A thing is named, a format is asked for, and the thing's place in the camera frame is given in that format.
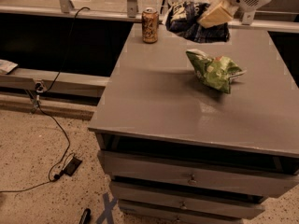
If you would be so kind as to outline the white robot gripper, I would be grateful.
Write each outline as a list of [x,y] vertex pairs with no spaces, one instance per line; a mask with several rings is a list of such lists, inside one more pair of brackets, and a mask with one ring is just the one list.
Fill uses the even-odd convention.
[[239,8],[251,12],[272,0],[209,0],[209,6],[197,19],[204,28],[225,24],[234,18],[234,12]]

